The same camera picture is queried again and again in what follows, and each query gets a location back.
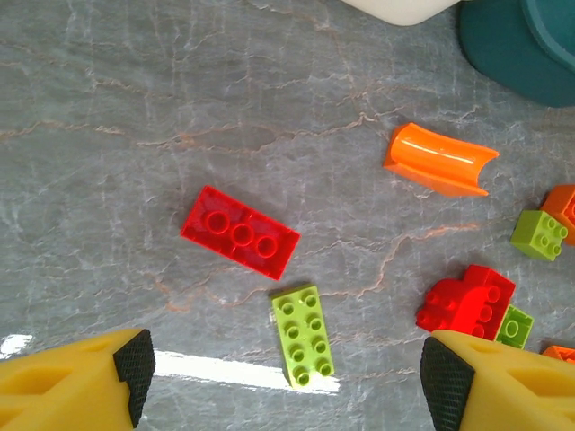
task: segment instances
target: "green brick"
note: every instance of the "green brick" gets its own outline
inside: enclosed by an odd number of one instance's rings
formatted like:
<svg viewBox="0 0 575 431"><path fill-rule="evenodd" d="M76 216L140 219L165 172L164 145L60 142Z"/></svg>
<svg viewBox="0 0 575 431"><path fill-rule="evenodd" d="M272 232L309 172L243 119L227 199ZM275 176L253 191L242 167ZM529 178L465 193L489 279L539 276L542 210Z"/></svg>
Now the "green brick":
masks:
<svg viewBox="0 0 575 431"><path fill-rule="evenodd" d="M317 287L300 286L271 297L289 384L301 388L333 374L332 352Z"/></svg>
<svg viewBox="0 0 575 431"><path fill-rule="evenodd" d="M510 305L495 340L508 346L523 348L527 343L534 321L529 314Z"/></svg>
<svg viewBox="0 0 575 431"><path fill-rule="evenodd" d="M539 210L521 213L511 243L534 259L553 262L561 254L561 244L567 238L567 228Z"/></svg>

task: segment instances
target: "tabletop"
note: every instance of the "tabletop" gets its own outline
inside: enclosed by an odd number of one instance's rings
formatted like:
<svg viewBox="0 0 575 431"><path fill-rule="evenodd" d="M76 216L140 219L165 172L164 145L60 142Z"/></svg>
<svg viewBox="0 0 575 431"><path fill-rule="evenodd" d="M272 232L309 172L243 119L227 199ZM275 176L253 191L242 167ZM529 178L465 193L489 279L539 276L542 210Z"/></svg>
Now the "tabletop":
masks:
<svg viewBox="0 0 575 431"><path fill-rule="evenodd" d="M517 283L526 349L575 329L575 248L509 243L575 182L575 110L472 69L456 10L394 27L337 0L4 1L0 337L20 354L148 328L139 431L431 430L415 326L472 264ZM485 198L383 169L407 122L500 152ZM205 185L301 233L279 282L180 237ZM335 374L289 388L270 292L318 286Z"/></svg>

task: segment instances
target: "teal plastic container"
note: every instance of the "teal plastic container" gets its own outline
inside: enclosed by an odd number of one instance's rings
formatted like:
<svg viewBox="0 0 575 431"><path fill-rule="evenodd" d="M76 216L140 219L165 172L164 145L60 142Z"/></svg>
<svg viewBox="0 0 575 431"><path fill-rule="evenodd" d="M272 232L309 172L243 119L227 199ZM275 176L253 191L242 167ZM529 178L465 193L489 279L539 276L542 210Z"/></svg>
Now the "teal plastic container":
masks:
<svg viewBox="0 0 575 431"><path fill-rule="evenodd" d="M469 62L523 96L575 106L575 0L473 0L459 34Z"/></svg>

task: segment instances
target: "orange block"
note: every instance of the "orange block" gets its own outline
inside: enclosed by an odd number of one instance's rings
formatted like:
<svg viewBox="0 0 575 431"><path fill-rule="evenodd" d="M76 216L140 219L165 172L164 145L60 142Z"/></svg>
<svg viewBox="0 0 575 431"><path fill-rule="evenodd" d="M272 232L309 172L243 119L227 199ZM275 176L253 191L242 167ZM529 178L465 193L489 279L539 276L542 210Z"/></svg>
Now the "orange block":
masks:
<svg viewBox="0 0 575 431"><path fill-rule="evenodd" d="M394 131L384 167L442 195L487 196L477 184L479 173L498 155L490 148L408 123Z"/></svg>
<svg viewBox="0 0 575 431"><path fill-rule="evenodd" d="M575 245L575 184L556 186L541 209L567 228L565 242Z"/></svg>
<svg viewBox="0 0 575 431"><path fill-rule="evenodd" d="M562 361L569 362L570 364L575 364L575 348L550 346L542 353L542 355L554 357L555 359L561 359Z"/></svg>

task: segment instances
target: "orange brick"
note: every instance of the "orange brick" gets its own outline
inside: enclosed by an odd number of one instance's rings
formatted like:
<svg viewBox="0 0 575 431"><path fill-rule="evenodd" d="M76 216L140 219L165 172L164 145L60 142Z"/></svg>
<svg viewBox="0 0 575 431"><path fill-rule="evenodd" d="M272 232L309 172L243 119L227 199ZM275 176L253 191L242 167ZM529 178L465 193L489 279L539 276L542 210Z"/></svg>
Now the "orange brick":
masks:
<svg viewBox="0 0 575 431"><path fill-rule="evenodd" d="M575 184L556 186L541 209L567 228L565 242L575 245Z"/></svg>
<svg viewBox="0 0 575 431"><path fill-rule="evenodd" d="M575 348L550 346L543 352L542 355L554 357L555 359L561 359L562 361L569 362L570 364L575 364Z"/></svg>

